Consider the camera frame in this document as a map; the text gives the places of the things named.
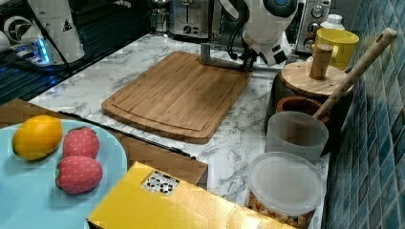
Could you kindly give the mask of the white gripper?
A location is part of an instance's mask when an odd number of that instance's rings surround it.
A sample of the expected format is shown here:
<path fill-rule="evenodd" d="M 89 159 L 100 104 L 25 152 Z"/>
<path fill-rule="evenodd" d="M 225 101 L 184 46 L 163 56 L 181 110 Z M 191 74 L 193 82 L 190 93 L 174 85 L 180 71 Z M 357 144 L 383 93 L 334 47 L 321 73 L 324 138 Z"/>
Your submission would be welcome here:
<path fill-rule="evenodd" d="M 284 65 L 292 53 L 284 31 L 279 35 L 265 32 L 265 36 L 261 38 L 258 33 L 244 27 L 243 39 L 268 67 Z"/>

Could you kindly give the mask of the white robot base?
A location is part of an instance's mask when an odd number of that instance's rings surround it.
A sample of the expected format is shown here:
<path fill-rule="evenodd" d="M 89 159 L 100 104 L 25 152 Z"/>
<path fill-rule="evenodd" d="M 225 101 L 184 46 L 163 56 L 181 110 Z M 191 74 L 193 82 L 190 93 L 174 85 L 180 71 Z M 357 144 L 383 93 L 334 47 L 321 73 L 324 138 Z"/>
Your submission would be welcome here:
<path fill-rule="evenodd" d="M 62 66 L 85 55 L 69 0 L 23 0 L 31 18 L 9 17 L 3 24 L 1 38 L 10 48 L 38 67 Z"/>

